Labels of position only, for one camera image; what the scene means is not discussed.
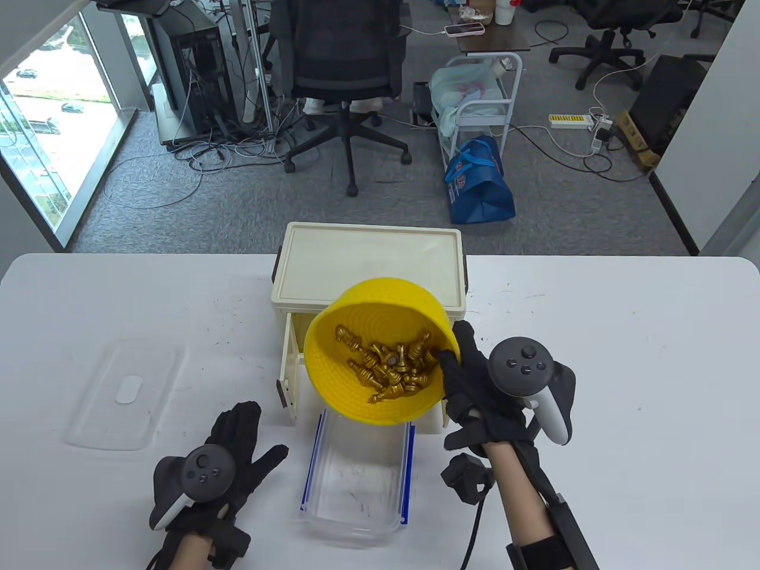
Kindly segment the person's left hand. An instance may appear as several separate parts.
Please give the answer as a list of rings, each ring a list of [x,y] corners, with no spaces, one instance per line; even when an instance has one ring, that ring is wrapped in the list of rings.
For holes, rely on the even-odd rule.
[[[220,413],[203,445],[158,461],[149,525],[165,538],[149,569],[231,569],[245,556],[251,538],[237,515],[289,453],[279,444],[253,458],[260,418],[257,402],[236,404]]]

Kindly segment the person's right hand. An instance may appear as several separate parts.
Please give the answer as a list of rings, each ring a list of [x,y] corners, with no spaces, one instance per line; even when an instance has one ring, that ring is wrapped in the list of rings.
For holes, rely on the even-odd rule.
[[[467,448],[483,458],[485,445],[532,444],[539,431],[555,444],[570,442],[576,388],[572,369],[532,338],[507,338],[486,356],[468,321],[456,321],[452,330],[460,355],[450,350],[438,354],[446,413],[459,426],[445,438],[446,449]]]

